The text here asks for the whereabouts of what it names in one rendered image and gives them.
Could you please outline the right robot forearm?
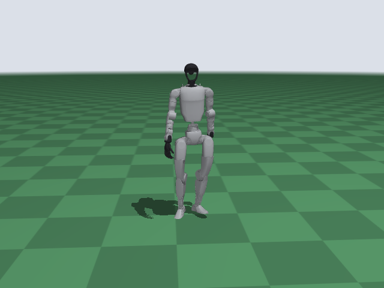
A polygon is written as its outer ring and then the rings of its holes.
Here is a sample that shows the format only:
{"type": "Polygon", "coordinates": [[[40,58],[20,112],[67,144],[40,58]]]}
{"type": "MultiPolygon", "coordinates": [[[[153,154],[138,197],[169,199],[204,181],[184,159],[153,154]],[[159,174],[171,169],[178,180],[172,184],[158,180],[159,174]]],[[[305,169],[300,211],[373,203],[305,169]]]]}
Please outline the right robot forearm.
{"type": "Polygon", "coordinates": [[[165,136],[164,136],[165,140],[167,140],[168,135],[171,135],[171,137],[172,137],[173,125],[174,125],[174,122],[172,120],[169,120],[169,112],[168,112],[167,117],[166,117],[166,131],[165,131],[165,136]]]}

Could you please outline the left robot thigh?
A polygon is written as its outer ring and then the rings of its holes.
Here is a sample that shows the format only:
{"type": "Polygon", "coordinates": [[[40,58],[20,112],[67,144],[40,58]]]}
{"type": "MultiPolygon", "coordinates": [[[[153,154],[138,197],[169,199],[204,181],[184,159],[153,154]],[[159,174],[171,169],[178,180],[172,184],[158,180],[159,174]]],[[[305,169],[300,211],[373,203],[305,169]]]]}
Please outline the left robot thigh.
{"type": "Polygon", "coordinates": [[[201,169],[195,172],[197,180],[203,180],[208,176],[214,159],[214,141],[212,137],[202,134],[201,169]]]}

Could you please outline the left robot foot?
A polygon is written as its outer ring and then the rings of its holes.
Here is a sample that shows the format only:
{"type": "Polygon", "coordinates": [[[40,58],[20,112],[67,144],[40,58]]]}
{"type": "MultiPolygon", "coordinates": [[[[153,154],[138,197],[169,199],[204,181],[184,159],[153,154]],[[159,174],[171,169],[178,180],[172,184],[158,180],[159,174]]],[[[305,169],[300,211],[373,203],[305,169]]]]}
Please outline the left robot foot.
{"type": "Polygon", "coordinates": [[[195,204],[193,204],[192,207],[191,207],[191,210],[192,211],[196,211],[196,212],[198,212],[200,214],[208,214],[208,211],[205,210],[201,205],[195,207],[195,204]]]}

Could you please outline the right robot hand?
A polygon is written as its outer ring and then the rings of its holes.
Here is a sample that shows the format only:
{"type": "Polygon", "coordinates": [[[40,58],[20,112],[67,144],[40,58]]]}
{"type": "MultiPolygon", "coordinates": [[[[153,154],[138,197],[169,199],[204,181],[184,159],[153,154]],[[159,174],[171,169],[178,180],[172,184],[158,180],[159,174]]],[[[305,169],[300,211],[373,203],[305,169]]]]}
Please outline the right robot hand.
{"type": "Polygon", "coordinates": [[[172,151],[172,149],[171,149],[171,145],[170,145],[170,143],[172,142],[172,137],[171,137],[171,135],[168,135],[168,138],[167,138],[167,140],[165,140],[164,141],[166,144],[165,144],[165,146],[164,146],[164,154],[165,154],[165,156],[167,157],[167,158],[170,158],[170,159],[172,159],[172,158],[174,158],[174,157],[172,157],[171,156],[171,154],[170,154],[170,151],[174,154],[174,152],[172,151]]]}

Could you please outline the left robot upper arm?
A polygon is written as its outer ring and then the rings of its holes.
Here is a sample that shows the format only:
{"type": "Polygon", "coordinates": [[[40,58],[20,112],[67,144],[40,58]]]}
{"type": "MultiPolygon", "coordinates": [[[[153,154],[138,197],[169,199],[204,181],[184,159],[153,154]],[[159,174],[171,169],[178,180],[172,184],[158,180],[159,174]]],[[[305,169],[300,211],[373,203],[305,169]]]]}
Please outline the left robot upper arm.
{"type": "Polygon", "coordinates": [[[213,104],[214,104],[214,99],[213,99],[213,96],[214,96],[214,93],[212,91],[211,88],[207,88],[207,87],[203,87],[204,90],[205,90],[205,102],[206,102],[206,112],[205,112],[205,115],[207,118],[211,118],[211,117],[214,117],[215,116],[215,111],[214,109],[212,109],[213,107],[213,104]]]}

